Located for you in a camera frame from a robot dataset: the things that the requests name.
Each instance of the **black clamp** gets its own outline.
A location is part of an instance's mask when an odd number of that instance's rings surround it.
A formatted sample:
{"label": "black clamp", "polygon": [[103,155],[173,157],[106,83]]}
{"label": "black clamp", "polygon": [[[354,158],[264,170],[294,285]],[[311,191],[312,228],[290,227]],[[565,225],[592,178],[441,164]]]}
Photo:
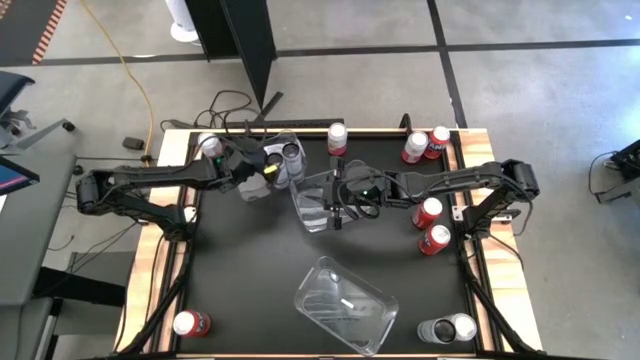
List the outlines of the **black clamp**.
{"label": "black clamp", "polygon": [[409,137],[411,133],[413,133],[413,126],[411,125],[411,117],[409,116],[409,114],[405,113],[404,115],[402,115],[402,120],[400,120],[400,126],[398,127],[400,129],[406,129],[407,137]]}

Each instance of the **yellow cable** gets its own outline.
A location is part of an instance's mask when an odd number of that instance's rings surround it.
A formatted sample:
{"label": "yellow cable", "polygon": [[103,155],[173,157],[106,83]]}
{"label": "yellow cable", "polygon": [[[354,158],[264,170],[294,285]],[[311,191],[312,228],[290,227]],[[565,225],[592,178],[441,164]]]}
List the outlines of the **yellow cable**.
{"label": "yellow cable", "polygon": [[107,40],[109,40],[109,43],[111,44],[111,47],[113,47],[113,50],[116,51],[116,53],[118,54],[118,57],[120,58],[120,62],[124,66],[124,69],[127,71],[127,75],[129,75],[129,78],[131,78],[131,80],[133,80],[133,82],[138,86],[138,89],[140,89],[140,92],[142,93],[142,96],[144,96],[144,100],[147,102],[147,107],[149,108],[149,134],[147,135],[147,142],[146,142],[145,147],[144,147],[144,154],[145,155],[149,155],[149,150],[151,149],[151,138],[153,137],[153,127],[155,126],[155,115],[153,114],[153,108],[151,107],[151,101],[149,100],[149,97],[147,96],[147,93],[144,91],[144,88],[142,87],[142,85],[140,85],[138,80],[131,73],[131,70],[129,69],[129,66],[127,65],[127,62],[124,61],[124,58],[122,57],[122,54],[120,53],[120,50],[118,50],[118,47],[116,46],[116,44],[111,39],[111,36],[109,36],[109,33],[107,32],[107,29],[105,29],[104,26],[102,26],[102,24],[100,23],[98,18],[96,18],[96,16],[93,14],[91,9],[89,9],[89,6],[87,6],[87,3],[85,2],[85,0],[80,0],[80,2],[82,3],[82,6],[87,11],[89,16],[91,16],[93,21],[96,23],[96,25],[98,25],[98,27],[100,28],[100,30],[102,31],[104,36],[107,38]]}

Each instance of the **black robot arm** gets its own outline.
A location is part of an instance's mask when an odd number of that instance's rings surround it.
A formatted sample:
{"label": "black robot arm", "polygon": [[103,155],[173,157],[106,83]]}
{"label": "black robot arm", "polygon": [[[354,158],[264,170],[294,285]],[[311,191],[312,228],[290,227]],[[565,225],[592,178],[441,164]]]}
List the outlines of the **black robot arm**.
{"label": "black robot arm", "polygon": [[229,147],[223,156],[205,157],[184,166],[128,167],[93,170],[76,182],[78,211],[100,216],[114,213],[136,221],[157,224],[170,241],[182,241],[189,236],[189,221],[183,209],[175,204],[160,206],[132,193],[149,187],[188,186],[196,190],[225,192],[235,188],[255,174],[273,181],[275,168],[265,168],[266,153]]}
{"label": "black robot arm", "polygon": [[[345,168],[344,160],[333,158],[333,172],[327,175],[323,206],[332,212],[328,227],[340,229],[340,209],[353,205],[409,208],[427,197],[481,188],[494,191],[482,203],[462,212],[466,233],[487,227],[495,216],[518,201],[531,201],[540,193],[531,165],[522,161],[488,162],[456,171],[423,175],[416,172],[380,171],[366,165]],[[353,211],[347,214],[357,220]]]}

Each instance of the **black stand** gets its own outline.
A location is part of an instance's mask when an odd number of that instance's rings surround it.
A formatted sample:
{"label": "black stand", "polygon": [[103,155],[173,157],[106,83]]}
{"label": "black stand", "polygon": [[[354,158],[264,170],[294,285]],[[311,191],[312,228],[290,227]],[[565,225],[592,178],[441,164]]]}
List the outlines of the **black stand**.
{"label": "black stand", "polygon": [[266,0],[187,0],[207,60],[240,56],[260,108],[275,60]]}
{"label": "black stand", "polygon": [[64,271],[41,267],[33,293],[38,297],[56,297],[93,304],[121,307],[125,302],[124,286],[88,279]]}

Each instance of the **soda can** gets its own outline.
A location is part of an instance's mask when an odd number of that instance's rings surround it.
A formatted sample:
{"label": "soda can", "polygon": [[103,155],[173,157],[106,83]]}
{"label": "soda can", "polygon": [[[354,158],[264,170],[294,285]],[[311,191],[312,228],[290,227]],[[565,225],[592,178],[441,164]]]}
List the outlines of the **soda can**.
{"label": "soda can", "polygon": [[431,226],[442,213],[442,203],[436,198],[427,198],[413,212],[413,225],[424,230]]}
{"label": "soda can", "polygon": [[422,131],[412,132],[402,150],[402,160],[407,164],[417,163],[427,148],[428,141],[427,134]]}
{"label": "soda can", "polygon": [[444,126],[437,126],[429,133],[429,144],[424,150],[424,157],[427,159],[437,159],[447,147],[451,133]]}
{"label": "soda can", "polygon": [[342,156],[347,151],[347,127],[341,123],[331,124],[327,133],[327,149],[333,156]]}
{"label": "soda can", "polygon": [[200,150],[202,153],[210,158],[215,158],[222,155],[224,147],[220,138],[216,134],[202,133],[198,136],[198,144],[200,144]]}
{"label": "soda can", "polygon": [[449,344],[473,339],[478,327],[473,318],[464,313],[426,320],[418,325],[418,336],[424,342]]}
{"label": "soda can", "polygon": [[203,337],[209,329],[211,318],[198,311],[185,310],[173,319],[173,331],[183,337]]}
{"label": "soda can", "polygon": [[304,165],[302,164],[302,152],[294,143],[288,143],[282,148],[282,156],[287,166],[289,178],[293,181],[302,180],[304,177]]}
{"label": "soda can", "polygon": [[276,165],[278,167],[278,174],[273,187],[276,189],[287,188],[287,186],[289,186],[289,172],[287,171],[287,167],[284,165],[284,158],[282,155],[277,153],[270,154],[267,156],[267,164]]}
{"label": "soda can", "polygon": [[435,255],[449,245],[451,232],[444,225],[432,225],[418,242],[418,248],[425,255]]}

